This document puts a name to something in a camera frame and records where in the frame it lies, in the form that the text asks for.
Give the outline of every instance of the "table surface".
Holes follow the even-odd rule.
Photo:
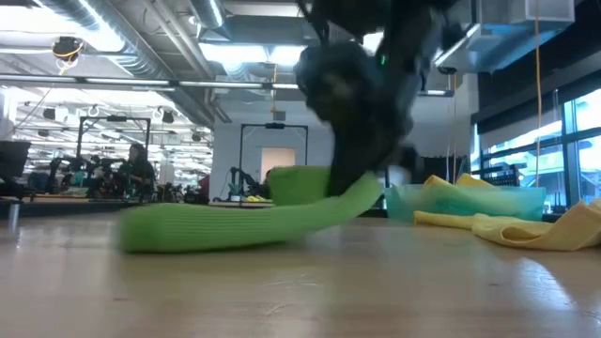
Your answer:
[[[286,245],[121,255],[115,214],[22,224],[0,241],[2,338],[601,337],[597,250],[358,219]]]

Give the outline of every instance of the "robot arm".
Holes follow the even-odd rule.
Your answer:
[[[297,0],[321,41],[303,51],[295,73],[307,106],[333,129],[328,195],[343,193],[367,171],[418,162],[401,158],[419,157],[402,141],[437,49],[450,43],[447,37],[461,38],[446,18],[457,1],[315,0],[309,12]],[[355,41],[329,41],[328,22]],[[357,41],[381,28],[383,39],[371,55]]]

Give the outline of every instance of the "yellow towel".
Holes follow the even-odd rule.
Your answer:
[[[430,177],[426,184],[442,183]],[[464,175],[457,181],[457,185],[485,186],[488,183]],[[513,217],[481,214],[441,215],[422,211],[415,211],[413,217],[416,224],[470,230],[479,238],[516,248],[574,251],[601,244],[601,198],[595,199],[589,206],[578,203],[556,223],[528,222]]]

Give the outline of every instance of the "translucent blue container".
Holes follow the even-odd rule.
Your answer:
[[[404,185],[385,191],[388,217],[413,223],[413,212],[473,216],[509,216],[541,221],[545,188]]]

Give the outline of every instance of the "green towel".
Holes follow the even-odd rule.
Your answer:
[[[314,200],[327,180],[305,180],[315,167],[279,169],[270,185],[276,194],[303,187],[298,199]],[[311,198],[301,193],[312,192]],[[232,209],[183,204],[159,204],[126,210],[118,228],[119,246],[127,253],[186,253],[287,241],[346,223],[369,209],[382,193],[373,174],[366,174],[339,197],[314,203],[266,209]]]
[[[327,166],[292,166],[270,174],[270,197],[276,206],[306,205],[324,199],[330,178]]]

